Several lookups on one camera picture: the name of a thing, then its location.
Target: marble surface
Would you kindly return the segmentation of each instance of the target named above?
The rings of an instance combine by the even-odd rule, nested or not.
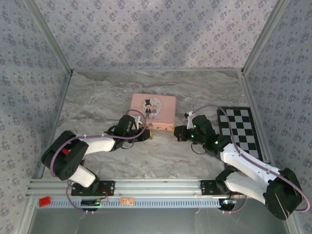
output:
[[[236,72],[74,72],[56,137],[65,130],[102,134],[126,113],[134,93],[176,96],[176,126],[184,124],[185,112],[207,103],[247,106]],[[216,110],[201,113],[219,132]],[[153,139],[128,150],[88,155],[85,167],[101,178],[213,178],[224,169],[222,162],[195,154],[190,142],[177,142],[173,132],[164,131],[153,131]],[[44,177],[50,177],[49,170]]]

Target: black and white checkerboard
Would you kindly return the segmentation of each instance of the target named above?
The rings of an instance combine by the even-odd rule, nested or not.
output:
[[[249,107],[223,107],[226,111],[237,145],[263,161],[257,133],[254,126],[254,119]],[[230,137],[229,124],[222,111],[217,111],[220,134]]]

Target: pink box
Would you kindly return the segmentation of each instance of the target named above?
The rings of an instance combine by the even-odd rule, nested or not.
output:
[[[133,94],[130,109],[146,116],[150,130],[173,131],[176,118],[176,97],[151,94]]]

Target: patterned wallpaper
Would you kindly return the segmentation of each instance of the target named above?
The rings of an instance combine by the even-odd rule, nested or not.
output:
[[[291,1],[248,74],[277,165],[312,202],[312,2]],[[312,210],[301,214],[312,233]]]
[[[242,67],[276,0],[36,0],[73,69]]]
[[[23,1],[0,8],[0,233],[8,234],[47,146],[65,73]]]

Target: top hat figure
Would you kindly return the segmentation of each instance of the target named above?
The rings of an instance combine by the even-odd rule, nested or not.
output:
[[[145,110],[145,114],[146,114],[146,118],[150,118],[150,114],[152,113],[152,111],[151,111],[151,107],[152,107],[152,105],[151,105],[151,100],[150,99],[146,99],[145,100],[145,107],[146,107],[146,110]]]

